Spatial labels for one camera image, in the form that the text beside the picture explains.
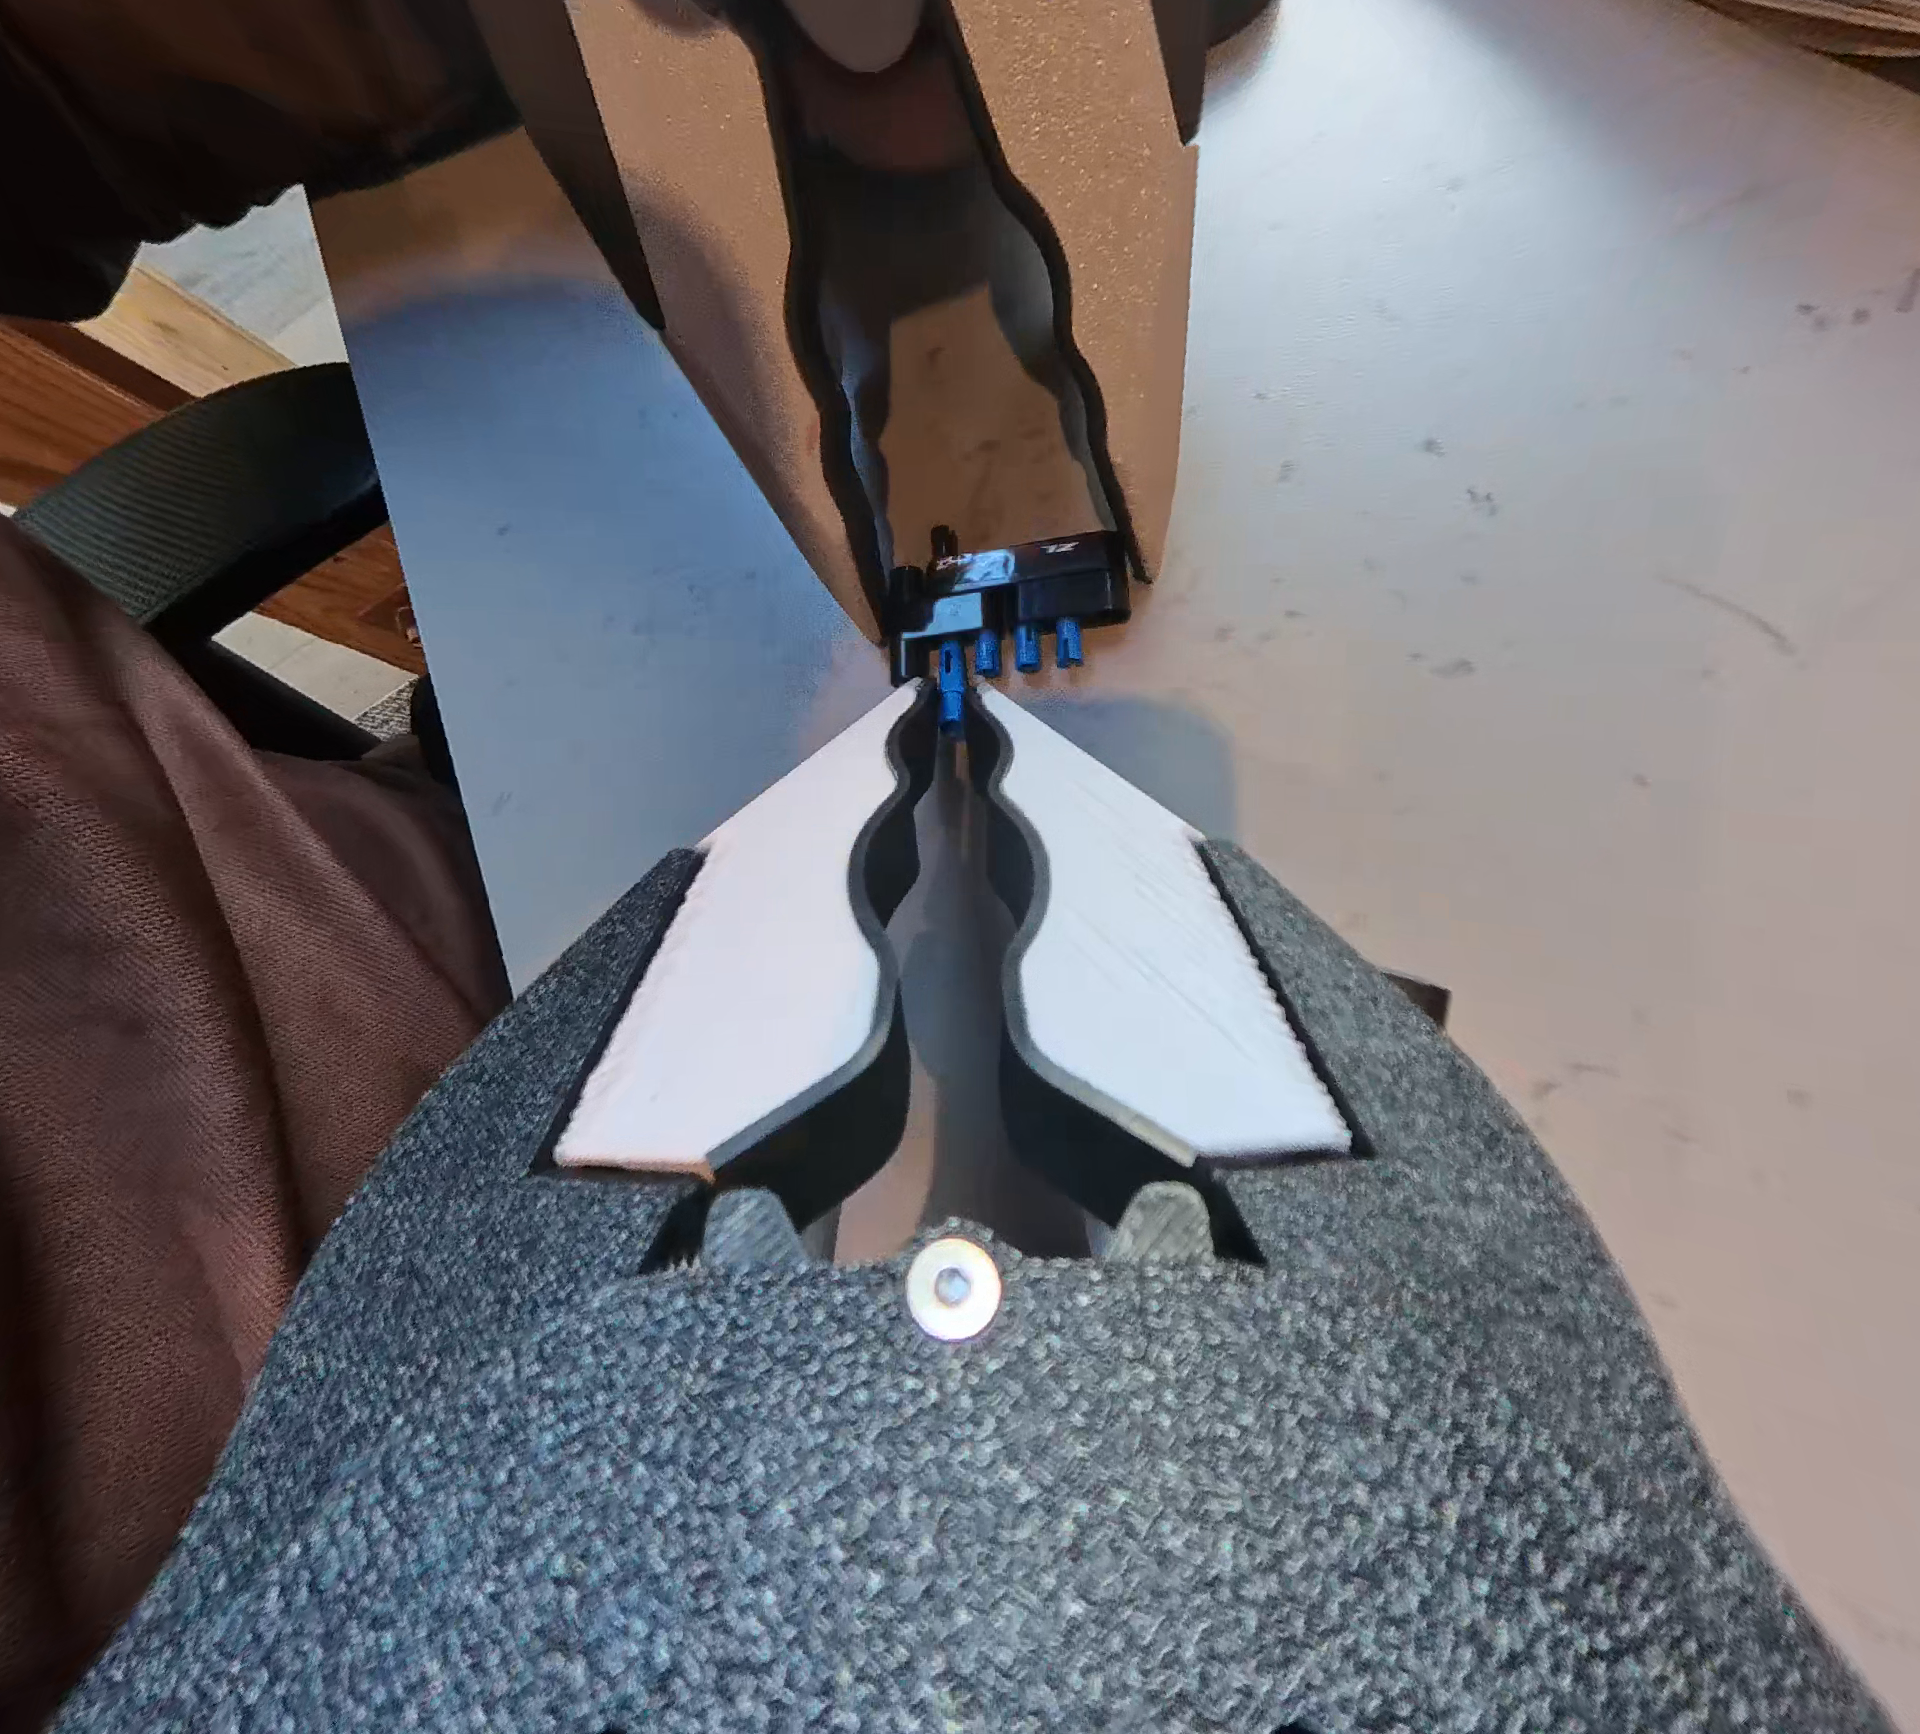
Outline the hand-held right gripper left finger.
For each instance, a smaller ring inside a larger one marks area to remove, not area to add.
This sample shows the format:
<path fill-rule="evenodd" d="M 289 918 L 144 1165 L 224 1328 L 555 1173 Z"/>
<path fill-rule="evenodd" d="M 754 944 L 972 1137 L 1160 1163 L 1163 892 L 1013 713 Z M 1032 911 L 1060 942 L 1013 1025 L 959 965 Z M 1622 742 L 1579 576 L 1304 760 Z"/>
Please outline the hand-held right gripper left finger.
<path fill-rule="evenodd" d="M 665 928 L 549 1141 L 575 1177 L 688 1179 L 836 1213 L 899 1145 L 889 919 L 920 874 L 939 695 L 910 682 L 694 849 Z"/>

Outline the light grey desk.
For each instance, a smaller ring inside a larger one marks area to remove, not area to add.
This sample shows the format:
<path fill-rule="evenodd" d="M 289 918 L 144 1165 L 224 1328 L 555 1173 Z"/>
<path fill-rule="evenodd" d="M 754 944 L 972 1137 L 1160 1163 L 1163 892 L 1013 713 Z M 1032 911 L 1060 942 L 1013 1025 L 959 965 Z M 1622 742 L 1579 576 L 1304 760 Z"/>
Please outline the light grey desk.
<path fill-rule="evenodd" d="M 514 989 L 886 689 L 522 134 L 314 213 Z M 1915 1729 L 1915 95 L 1684 0 L 1211 58 L 1165 568 L 1045 719 L 1452 1033 Z"/>

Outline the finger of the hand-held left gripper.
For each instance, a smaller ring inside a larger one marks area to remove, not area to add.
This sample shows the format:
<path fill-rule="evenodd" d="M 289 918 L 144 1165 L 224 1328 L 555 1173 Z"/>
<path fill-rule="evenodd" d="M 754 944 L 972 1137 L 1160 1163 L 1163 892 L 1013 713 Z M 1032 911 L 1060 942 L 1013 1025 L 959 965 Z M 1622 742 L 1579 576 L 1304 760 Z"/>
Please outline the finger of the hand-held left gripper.
<path fill-rule="evenodd" d="M 831 600 L 883 641 L 887 571 L 754 41 L 694 0 L 565 0 L 673 363 Z"/>
<path fill-rule="evenodd" d="M 996 194 L 1038 256 L 1016 343 L 1132 576 L 1177 490 L 1208 0 L 939 0 Z"/>

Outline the person's brown sweater torso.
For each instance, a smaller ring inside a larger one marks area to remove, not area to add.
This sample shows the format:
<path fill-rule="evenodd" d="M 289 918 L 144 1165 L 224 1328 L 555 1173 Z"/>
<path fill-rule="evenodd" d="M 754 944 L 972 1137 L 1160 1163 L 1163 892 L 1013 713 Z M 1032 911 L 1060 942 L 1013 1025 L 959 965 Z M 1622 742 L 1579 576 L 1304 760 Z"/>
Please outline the person's brown sweater torso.
<path fill-rule="evenodd" d="M 251 745 L 3 522 L 3 1729 L 148 1587 L 304 1268 L 507 999 L 414 739 Z"/>

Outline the person's left hand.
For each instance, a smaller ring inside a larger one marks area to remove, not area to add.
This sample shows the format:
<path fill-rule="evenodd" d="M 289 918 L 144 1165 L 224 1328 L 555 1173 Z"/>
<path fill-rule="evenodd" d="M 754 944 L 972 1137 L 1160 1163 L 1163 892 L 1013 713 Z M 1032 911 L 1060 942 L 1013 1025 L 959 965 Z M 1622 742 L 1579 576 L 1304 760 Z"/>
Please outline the person's left hand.
<path fill-rule="evenodd" d="M 802 40 L 783 55 L 783 72 L 804 138 L 851 166 L 926 175 L 977 156 L 947 45 L 929 32 L 882 70 L 840 66 Z"/>

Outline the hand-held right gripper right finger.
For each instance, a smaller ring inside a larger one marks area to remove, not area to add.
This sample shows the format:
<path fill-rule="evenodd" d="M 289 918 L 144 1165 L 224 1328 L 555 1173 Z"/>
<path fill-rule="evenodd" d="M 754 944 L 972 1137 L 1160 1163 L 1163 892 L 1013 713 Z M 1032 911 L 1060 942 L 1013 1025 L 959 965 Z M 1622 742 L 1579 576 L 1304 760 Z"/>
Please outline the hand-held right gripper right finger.
<path fill-rule="evenodd" d="M 1020 1162 L 1115 1226 L 1150 1185 L 1349 1158 L 1198 828 L 994 687 L 969 691 L 969 774 L 1012 918 L 999 1109 Z"/>

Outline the black office chair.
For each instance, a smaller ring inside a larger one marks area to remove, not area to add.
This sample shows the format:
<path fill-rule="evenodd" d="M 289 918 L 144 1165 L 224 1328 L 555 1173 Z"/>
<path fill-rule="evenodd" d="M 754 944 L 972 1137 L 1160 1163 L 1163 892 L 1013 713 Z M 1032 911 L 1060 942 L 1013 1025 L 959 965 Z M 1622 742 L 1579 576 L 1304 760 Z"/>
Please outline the black office chair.
<path fill-rule="evenodd" d="M 11 515 L 155 641 L 251 748 L 310 761 L 360 761 L 378 739 L 219 632 L 386 522 L 341 359 L 183 402 Z"/>

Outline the black brick assembly blue pins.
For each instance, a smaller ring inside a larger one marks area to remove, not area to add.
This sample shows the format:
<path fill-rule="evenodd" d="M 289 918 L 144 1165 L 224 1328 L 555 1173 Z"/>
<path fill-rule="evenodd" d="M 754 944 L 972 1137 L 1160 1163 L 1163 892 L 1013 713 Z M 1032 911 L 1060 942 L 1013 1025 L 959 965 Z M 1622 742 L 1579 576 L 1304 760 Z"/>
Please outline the black brick assembly blue pins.
<path fill-rule="evenodd" d="M 1008 667 L 1040 672 L 1044 656 L 1074 667 L 1088 630 L 1130 613 L 1123 543 L 1109 530 L 965 549 L 951 525 L 933 523 L 926 561 L 889 573 L 882 611 L 889 682 L 937 677 L 954 648 L 977 679 Z"/>

